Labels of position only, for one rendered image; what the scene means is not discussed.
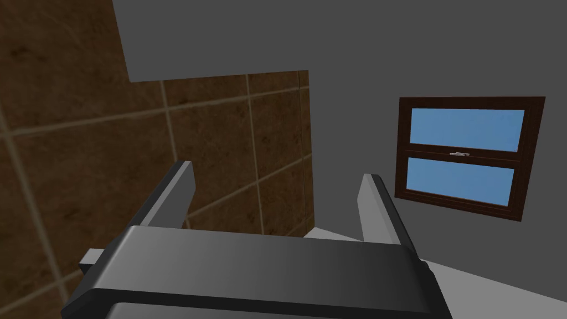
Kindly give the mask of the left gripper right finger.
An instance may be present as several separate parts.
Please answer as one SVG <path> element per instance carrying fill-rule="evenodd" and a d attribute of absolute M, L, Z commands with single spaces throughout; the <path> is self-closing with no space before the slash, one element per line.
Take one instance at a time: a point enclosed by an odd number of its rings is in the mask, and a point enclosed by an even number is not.
<path fill-rule="evenodd" d="M 363 176 L 357 205 L 364 242 L 401 245 L 411 253 L 416 253 L 401 216 L 379 175 Z"/>

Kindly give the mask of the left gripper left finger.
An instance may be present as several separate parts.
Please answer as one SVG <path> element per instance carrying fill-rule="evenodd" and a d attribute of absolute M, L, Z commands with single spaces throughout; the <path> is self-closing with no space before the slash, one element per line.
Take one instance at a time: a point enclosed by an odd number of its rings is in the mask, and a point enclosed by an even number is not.
<path fill-rule="evenodd" d="M 192 162 L 176 161 L 128 226 L 181 228 L 195 189 Z"/>

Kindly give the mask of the dark brown framed window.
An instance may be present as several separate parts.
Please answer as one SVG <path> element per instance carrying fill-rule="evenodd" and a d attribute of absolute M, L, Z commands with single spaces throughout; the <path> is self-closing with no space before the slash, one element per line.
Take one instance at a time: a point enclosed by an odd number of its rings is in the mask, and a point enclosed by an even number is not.
<path fill-rule="evenodd" d="M 543 96 L 401 97 L 395 196 L 521 221 Z"/>

